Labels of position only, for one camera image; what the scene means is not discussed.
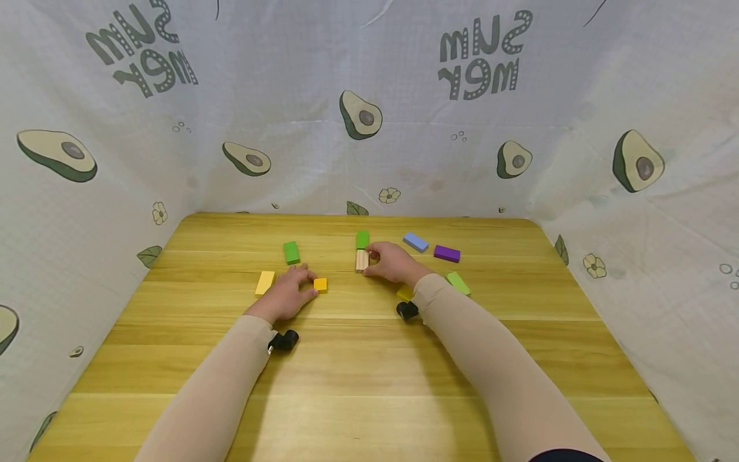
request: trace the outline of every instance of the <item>light blue block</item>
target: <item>light blue block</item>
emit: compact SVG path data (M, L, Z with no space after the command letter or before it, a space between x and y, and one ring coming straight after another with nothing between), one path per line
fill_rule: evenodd
M416 236L413 233L408 233L405 236L403 236L403 242L410 245L417 251L423 253L426 251L427 248L429 248L429 243L425 240L421 239L420 237Z

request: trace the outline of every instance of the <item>black device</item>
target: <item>black device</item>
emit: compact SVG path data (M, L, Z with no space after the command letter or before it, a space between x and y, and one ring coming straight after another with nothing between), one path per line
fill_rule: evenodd
M292 329L287 330L284 334L278 332L267 345L267 353L272 354L272 350L290 351L298 343L298 340L300 340L300 336Z
M398 314L404 321L418 316L418 307L414 305L413 302L400 302L398 303L395 311L398 312Z

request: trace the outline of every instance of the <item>wooden block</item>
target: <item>wooden block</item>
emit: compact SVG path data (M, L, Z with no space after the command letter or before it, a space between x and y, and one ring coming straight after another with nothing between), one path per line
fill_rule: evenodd
M254 291L254 295L264 295L267 289L272 287L272 283L274 282L274 280L274 271L262 271L262 274L259 276L259 282L256 283L256 291Z
M357 231L357 249L364 250L370 244L369 231Z
M413 289L403 284L403 287L401 287L396 295L399 299L403 300L405 303L408 303L413 298Z
M437 245L434 249L434 257L448 262L459 263L461 256L462 252L454 248L444 247L443 245Z
M298 243L295 241L282 244L282 250L285 253L285 262L288 265L300 263L300 253L298 252Z
M324 277L319 277L318 279L314 279L313 288L316 289L319 293L328 292L328 279Z
M429 248L429 243L425 240L421 239L420 237L416 236L413 233L408 233L405 236L403 236L403 242L410 245L417 251L423 253L426 251L427 248Z
M472 293L469 290L469 287L467 287L467 284L465 284L464 281L462 280L462 277L459 274L457 274L457 271L447 274L446 280L449 281L449 284L454 286L454 288L460 291L461 293L464 293L467 296L469 296L469 294Z
M357 260L354 264L354 271L363 273L364 269L370 266L370 253L364 249L357 249Z

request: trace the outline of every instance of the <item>person's left hand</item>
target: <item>person's left hand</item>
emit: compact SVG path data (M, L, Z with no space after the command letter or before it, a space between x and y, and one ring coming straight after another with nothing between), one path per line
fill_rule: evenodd
M251 305L244 314L264 319L273 325L275 321L290 319L303 308L303 305L315 299L319 292L311 287L300 290L304 282L312 282L317 278L315 273L308 270L307 263L300 268L291 265L287 273L277 276L277 280L261 299Z

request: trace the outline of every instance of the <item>green block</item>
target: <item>green block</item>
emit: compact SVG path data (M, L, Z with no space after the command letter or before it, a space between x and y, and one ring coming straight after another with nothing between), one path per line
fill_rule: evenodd
M366 248L370 244L369 231L357 231L357 248Z
M282 244L282 250L285 252L285 261L288 265L300 263L300 253L298 253L298 244L295 241Z
M464 293L465 295L469 295L470 293L472 293L469 290L469 287L467 287L467 284L464 283L460 275L457 274L457 271L447 274L446 280L449 281L449 284L451 284L455 289L457 289L461 293Z

